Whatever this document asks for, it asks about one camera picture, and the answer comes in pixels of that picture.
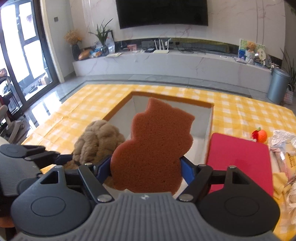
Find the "yellow white checkered cloth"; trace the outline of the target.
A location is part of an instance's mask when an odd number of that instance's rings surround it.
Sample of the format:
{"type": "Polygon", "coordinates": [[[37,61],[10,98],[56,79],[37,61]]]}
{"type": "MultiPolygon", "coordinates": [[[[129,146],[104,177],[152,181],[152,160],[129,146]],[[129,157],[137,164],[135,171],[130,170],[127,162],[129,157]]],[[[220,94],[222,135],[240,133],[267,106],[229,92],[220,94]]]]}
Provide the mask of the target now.
{"type": "Polygon", "coordinates": [[[295,115],[287,108],[237,95],[192,88],[137,85],[88,84],[65,102],[48,97],[50,115],[25,139],[26,145],[69,154],[86,126],[103,117],[132,91],[187,97],[213,104],[211,136],[220,133],[249,139],[262,128],[270,138],[275,130],[295,133],[295,115]]]}

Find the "black wall television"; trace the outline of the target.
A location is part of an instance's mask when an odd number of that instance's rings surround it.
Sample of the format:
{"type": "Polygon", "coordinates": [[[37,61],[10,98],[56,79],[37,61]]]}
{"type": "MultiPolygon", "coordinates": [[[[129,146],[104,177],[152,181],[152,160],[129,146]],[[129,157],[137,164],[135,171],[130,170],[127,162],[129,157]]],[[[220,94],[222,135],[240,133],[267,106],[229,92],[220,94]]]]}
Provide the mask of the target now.
{"type": "Polygon", "coordinates": [[[199,0],[117,0],[120,28],[149,25],[208,26],[207,1],[199,0]]]}

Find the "white wifi router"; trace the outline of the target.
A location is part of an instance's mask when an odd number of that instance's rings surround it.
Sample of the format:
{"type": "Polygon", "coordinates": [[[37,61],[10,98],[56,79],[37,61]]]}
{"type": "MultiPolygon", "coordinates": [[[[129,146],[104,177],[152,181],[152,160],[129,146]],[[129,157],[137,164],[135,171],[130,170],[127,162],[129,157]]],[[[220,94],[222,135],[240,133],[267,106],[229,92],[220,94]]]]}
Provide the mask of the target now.
{"type": "Polygon", "coordinates": [[[169,53],[169,41],[164,42],[163,39],[154,40],[155,54],[168,54],[169,53]]]}

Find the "tall green floor plant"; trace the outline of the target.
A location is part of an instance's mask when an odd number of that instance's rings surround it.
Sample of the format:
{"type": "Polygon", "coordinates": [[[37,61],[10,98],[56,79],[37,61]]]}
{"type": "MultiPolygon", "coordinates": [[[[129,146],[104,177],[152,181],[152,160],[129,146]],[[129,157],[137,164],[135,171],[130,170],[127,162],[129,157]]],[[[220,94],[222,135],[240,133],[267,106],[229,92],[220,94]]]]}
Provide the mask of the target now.
{"type": "Polygon", "coordinates": [[[285,70],[288,75],[290,76],[289,85],[292,87],[292,91],[295,90],[295,61],[294,59],[290,59],[287,51],[281,49],[281,52],[283,54],[283,60],[286,62],[286,67],[282,67],[283,70],[285,70]]]}

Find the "dried yellow flower vase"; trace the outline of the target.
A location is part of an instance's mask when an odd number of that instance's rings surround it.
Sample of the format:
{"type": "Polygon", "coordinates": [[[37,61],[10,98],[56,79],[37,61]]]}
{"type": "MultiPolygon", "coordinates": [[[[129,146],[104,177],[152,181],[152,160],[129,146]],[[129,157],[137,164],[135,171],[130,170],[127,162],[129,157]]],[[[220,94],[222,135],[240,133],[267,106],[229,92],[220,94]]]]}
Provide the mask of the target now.
{"type": "Polygon", "coordinates": [[[82,37],[78,30],[69,30],[65,36],[65,41],[71,46],[72,55],[75,61],[78,61],[79,55],[81,53],[79,42],[82,42],[82,37]]]}

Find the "beige chunky knit yarn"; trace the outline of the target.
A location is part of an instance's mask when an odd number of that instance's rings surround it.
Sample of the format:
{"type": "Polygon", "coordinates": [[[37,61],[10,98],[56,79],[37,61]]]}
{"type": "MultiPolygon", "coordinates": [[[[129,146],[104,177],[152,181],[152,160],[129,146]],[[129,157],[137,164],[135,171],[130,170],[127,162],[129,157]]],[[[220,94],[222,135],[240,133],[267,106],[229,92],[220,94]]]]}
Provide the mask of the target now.
{"type": "Polygon", "coordinates": [[[90,123],[74,144],[72,158],[64,168],[75,170],[86,163],[98,164],[125,142],[119,129],[105,120],[90,123]]]}

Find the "clear plastic packaging bag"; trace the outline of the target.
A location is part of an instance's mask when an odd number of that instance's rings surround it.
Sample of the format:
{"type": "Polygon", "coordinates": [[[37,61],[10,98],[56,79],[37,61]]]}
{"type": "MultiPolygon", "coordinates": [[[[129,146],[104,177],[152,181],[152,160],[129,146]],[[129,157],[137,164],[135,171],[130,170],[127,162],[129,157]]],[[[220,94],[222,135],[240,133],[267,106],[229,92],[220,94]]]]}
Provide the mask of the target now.
{"type": "Polygon", "coordinates": [[[288,223],[295,225],[295,135],[275,130],[269,139],[269,149],[278,169],[273,173],[274,196],[284,199],[288,223]]]}

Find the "orange cardboard box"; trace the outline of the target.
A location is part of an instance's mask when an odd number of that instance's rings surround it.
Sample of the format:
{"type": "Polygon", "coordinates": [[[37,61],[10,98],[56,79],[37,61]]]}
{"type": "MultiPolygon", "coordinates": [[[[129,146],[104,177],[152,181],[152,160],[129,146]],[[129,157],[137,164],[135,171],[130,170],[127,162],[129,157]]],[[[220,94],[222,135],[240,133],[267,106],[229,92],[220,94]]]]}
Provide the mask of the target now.
{"type": "Polygon", "coordinates": [[[120,133],[128,140],[130,139],[133,117],[137,113],[145,111],[150,97],[166,102],[174,108],[182,109],[195,117],[190,131],[194,140],[185,157],[195,165],[206,163],[213,117],[213,104],[211,103],[187,97],[132,91],[117,103],[103,119],[119,128],[120,133]]]}

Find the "blue-grey cylindrical trash bin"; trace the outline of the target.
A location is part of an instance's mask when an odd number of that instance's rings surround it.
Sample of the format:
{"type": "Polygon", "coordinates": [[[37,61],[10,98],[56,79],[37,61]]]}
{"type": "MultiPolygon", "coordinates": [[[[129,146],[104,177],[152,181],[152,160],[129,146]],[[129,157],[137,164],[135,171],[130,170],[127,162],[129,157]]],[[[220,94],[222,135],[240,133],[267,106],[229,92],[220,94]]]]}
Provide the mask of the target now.
{"type": "Polygon", "coordinates": [[[290,75],[286,71],[273,68],[267,98],[275,104],[280,104],[284,99],[289,82],[290,75]]]}

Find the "red box lid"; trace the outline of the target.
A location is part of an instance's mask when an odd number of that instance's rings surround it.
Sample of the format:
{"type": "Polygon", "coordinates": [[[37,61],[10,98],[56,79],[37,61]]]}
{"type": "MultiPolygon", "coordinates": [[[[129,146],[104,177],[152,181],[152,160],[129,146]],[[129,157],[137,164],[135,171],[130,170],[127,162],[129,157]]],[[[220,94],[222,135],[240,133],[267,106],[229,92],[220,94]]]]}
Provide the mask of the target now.
{"type": "Polygon", "coordinates": [[[273,176],[267,145],[220,133],[210,139],[207,165],[225,171],[234,165],[273,196],[273,176]]]}

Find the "orange crocheted fruit toy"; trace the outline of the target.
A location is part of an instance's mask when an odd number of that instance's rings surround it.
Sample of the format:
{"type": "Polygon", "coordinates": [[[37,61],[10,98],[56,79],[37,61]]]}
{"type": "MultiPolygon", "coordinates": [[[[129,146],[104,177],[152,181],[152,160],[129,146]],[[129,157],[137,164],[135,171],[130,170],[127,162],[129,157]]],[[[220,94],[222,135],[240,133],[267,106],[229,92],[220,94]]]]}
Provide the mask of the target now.
{"type": "Polygon", "coordinates": [[[267,141],[267,132],[262,128],[258,128],[252,132],[251,138],[255,140],[255,142],[264,144],[267,141]]]}

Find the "brown cat-shaped sponge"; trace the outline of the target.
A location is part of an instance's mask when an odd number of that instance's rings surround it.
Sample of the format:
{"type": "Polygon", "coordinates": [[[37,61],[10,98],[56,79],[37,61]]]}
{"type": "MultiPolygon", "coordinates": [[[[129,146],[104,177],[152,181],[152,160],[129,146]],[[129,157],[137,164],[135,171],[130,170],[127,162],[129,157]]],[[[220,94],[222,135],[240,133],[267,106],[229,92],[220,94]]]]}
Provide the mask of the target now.
{"type": "Polygon", "coordinates": [[[193,144],[194,119],[190,113],[150,98],[147,109],[132,120],[131,138],[112,154],[114,188],[175,194],[183,179],[180,158],[193,144]]]}

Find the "potted plant on console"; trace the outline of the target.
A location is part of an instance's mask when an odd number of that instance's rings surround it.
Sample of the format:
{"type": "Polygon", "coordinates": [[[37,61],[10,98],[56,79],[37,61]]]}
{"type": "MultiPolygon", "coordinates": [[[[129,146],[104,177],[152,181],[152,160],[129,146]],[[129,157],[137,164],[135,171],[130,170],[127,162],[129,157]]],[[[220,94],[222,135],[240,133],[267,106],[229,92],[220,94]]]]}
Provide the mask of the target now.
{"type": "Polygon", "coordinates": [[[104,22],[102,22],[100,26],[97,25],[95,33],[89,32],[89,34],[95,35],[99,39],[101,43],[100,52],[102,53],[101,55],[104,57],[109,54],[109,49],[106,45],[106,40],[109,32],[111,32],[111,29],[109,29],[107,26],[112,20],[113,19],[109,20],[105,25],[103,24],[104,22]]]}

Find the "pastel woven handbag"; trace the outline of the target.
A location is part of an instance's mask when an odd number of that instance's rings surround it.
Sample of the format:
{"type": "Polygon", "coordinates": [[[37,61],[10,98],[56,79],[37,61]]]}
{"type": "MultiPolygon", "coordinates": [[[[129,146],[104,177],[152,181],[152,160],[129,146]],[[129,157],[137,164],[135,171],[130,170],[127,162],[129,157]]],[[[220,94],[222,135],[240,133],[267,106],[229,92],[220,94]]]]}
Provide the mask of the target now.
{"type": "Polygon", "coordinates": [[[283,99],[283,102],[288,105],[292,105],[293,102],[293,88],[290,84],[287,85],[287,90],[283,99]]]}

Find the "white marble TV console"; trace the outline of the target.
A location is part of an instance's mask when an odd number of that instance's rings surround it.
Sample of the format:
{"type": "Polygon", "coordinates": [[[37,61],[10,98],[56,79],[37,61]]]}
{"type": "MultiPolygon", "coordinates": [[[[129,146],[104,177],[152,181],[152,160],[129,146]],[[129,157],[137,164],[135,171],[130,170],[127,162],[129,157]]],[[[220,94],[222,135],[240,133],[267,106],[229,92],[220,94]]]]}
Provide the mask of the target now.
{"type": "Polygon", "coordinates": [[[123,52],[118,56],[90,58],[73,62],[78,76],[93,75],[166,75],[194,78],[267,92],[269,69],[238,63],[234,58],[215,54],[168,54],[123,52]]]}

